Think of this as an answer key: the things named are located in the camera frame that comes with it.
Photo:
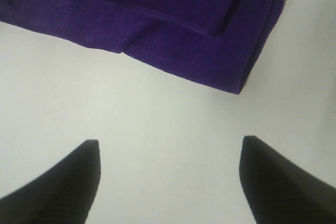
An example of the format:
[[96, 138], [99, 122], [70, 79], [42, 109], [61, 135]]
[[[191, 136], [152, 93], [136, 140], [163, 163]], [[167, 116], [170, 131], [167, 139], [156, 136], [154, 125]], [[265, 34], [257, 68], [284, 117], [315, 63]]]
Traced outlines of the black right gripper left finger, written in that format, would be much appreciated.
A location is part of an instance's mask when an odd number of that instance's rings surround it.
[[1, 223], [85, 223], [101, 177], [97, 140], [1, 198]]

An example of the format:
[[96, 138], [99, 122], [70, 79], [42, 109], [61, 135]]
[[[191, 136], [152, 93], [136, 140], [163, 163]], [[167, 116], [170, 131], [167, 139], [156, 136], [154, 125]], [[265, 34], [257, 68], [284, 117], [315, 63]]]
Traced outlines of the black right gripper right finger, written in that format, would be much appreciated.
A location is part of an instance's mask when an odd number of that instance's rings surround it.
[[255, 136], [243, 139], [239, 178], [256, 223], [335, 223], [335, 188]]

